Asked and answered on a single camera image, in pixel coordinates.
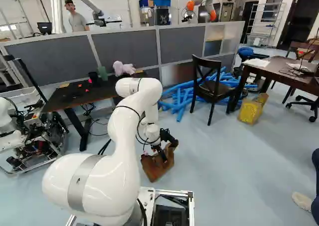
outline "man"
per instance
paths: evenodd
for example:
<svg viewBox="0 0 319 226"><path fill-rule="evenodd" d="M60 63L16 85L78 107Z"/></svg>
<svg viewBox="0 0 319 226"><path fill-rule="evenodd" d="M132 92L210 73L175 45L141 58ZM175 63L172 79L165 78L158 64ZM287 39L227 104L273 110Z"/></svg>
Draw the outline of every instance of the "man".
<svg viewBox="0 0 319 226"><path fill-rule="evenodd" d="M75 12L75 5L72 0L64 0L65 8L70 12L69 23L72 27L72 31L85 31L90 30L89 26L86 25L85 18L80 14Z"/></svg>

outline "person's leg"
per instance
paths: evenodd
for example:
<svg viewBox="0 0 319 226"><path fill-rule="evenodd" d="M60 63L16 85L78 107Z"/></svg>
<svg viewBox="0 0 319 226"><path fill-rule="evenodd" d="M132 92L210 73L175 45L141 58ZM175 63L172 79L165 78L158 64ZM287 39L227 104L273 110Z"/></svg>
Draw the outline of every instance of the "person's leg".
<svg viewBox="0 0 319 226"><path fill-rule="evenodd" d="M294 192L292 198L294 202L302 209L311 212L314 216L316 223L319 225L319 149L316 149L313 152L312 161L317 173L317 185L316 185L316 194L317 197L312 202L307 196Z"/></svg>
<svg viewBox="0 0 319 226"><path fill-rule="evenodd" d="M316 174L317 174L317 185L316 185L317 197L311 204L311 212L313 214L313 217L317 225L319 225L319 149L316 149L313 152L313 164L315 166Z"/></svg>
<svg viewBox="0 0 319 226"><path fill-rule="evenodd" d="M316 149L313 152L312 160L313 160L313 164L317 174L316 196L318 197L319 196L319 149Z"/></svg>

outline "shoe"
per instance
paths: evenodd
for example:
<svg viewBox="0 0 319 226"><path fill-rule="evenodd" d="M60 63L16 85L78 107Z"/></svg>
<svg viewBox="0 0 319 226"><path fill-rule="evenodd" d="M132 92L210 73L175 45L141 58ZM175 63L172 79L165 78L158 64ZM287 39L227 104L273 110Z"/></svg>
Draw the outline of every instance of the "shoe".
<svg viewBox="0 0 319 226"><path fill-rule="evenodd" d="M296 205L311 213L311 204L313 201L310 198L298 192L293 192L292 198Z"/></svg>

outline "blue bin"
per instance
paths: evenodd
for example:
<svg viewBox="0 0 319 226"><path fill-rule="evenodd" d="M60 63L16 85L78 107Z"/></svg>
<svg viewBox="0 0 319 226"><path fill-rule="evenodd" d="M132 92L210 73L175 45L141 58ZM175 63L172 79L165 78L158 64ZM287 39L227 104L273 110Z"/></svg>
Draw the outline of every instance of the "blue bin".
<svg viewBox="0 0 319 226"><path fill-rule="evenodd" d="M157 6L170 6L170 0L153 0L153 2Z"/></svg>
<svg viewBox="0 0 319 226"><path fill-rule="evenodd" d="M139 0L140 7L149 6L149 0Z"/></svg>

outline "plush toy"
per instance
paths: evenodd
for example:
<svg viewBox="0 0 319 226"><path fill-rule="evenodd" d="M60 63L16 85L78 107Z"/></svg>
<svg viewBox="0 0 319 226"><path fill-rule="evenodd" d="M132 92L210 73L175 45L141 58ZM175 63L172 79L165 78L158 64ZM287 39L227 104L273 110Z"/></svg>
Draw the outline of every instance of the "plush toy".
<svg viewBox="0 0 319 226"><path fill-rule="evenodd" d="M118 60L113 63L113 68L116 76L121 76L124 73L133 75L136 71L133 64L123 64Z"/></svg>

